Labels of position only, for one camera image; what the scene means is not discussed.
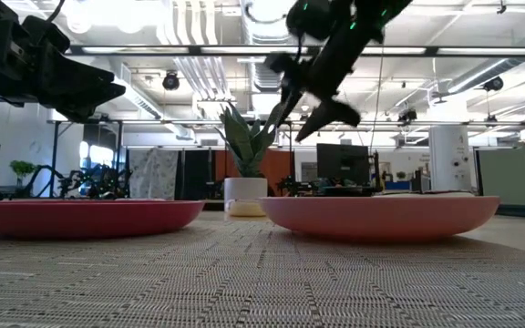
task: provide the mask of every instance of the monitor screen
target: monitor screen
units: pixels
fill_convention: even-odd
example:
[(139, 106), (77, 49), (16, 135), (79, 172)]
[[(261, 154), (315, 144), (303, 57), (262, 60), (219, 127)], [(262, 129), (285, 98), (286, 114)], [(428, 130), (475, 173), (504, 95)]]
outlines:
[(368, 147), (317, 144), (317, 176), (349, 179), (358, 185), (370, 184)]

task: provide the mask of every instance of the potted plant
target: potted plant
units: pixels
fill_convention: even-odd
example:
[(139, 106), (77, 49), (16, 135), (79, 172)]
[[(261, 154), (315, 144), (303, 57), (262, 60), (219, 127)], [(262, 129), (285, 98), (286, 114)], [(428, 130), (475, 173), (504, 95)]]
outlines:
[(218, 128), (217, 130), (228, 144), (234, 164), (241, 175), (240, 178), (224, 180), (224, 208), (226, 210), (229, 209), (231, 203), (243, 201), (252, 204), (256, 203), (255, 200), (260, 197), (267, 196), (268, 182), (261, 173), (260, 164), (266, 150), (274, 142), (278, 128), (276, 125), (282, 115), (283, 106), (275, 106), (263, 127), (259, 119), (254, 121), (252, 127), (249, 127), (241, 113), (232, 104), (229, 104), (220, 115), (224, 131)]
[(404, 181), (404, 179), (407, 178), (407, 174), (403, 171), (399, 171), (396, 173), (396, 177), (398, 178), (398, 181)]
[(18, 188), (24, 185), (24, 178), (36, 170), (36, 165), (23, 160), (12, 160), (11, 163), (9, 163), (9, 167), (17, 176)]

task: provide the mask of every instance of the green plant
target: green plant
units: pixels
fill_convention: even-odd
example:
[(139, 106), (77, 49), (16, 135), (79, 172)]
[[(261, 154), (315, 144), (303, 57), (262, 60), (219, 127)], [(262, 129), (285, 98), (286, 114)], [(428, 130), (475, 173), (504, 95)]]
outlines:
[(398, 179), (405, 179), (407, 177), (407, 174), (405, 172), (403, 172), (403, 171), (399, 171), (399, 172), (396, 173), (396, 177)]
[(277, 105), (271, 111), (264, 126), (261, 128), (261, 121), (257, 119), (249, 128), (241, 113), (236, 107), (229, 103), (220, 115), (220, 120), (224, 125), (224, 132), (218, 128), (218, 132), (228, 144), (232, 152), (234, 163), (244, 178), (259, 178), (261, 174), (260, 164), (266, 150), (274, 142), (276, 125), (283, 115), (283, 106)]
[(9, 167), (20, 180), (24, 179), (28, 174), (34, 173), (36, 170), (36, 165), (23, 160), (12, 160), (11, 163), (9, 163)]

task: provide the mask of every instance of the pink bowl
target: pink bowl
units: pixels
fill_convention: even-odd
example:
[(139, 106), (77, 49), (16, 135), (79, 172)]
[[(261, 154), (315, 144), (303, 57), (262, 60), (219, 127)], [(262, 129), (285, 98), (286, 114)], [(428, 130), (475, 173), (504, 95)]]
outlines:
[(487, 222), (498, 197), (263, 198), (262, 209), (292, 231), (345, 240), (430, 241)]
[(0, 201), (0, 235), (85, 239), (170, 232), (192, 222), (203, 205), (165, 200)]

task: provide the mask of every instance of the textured floor mat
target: textured floor mat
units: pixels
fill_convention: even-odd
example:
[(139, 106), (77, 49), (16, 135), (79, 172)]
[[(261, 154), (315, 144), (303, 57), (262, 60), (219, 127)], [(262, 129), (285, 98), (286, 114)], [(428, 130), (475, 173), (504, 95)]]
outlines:
[(159, 326), (525, 327), (525, 251), (333, 243), (260, 222), (0, 239), (0, 327)]

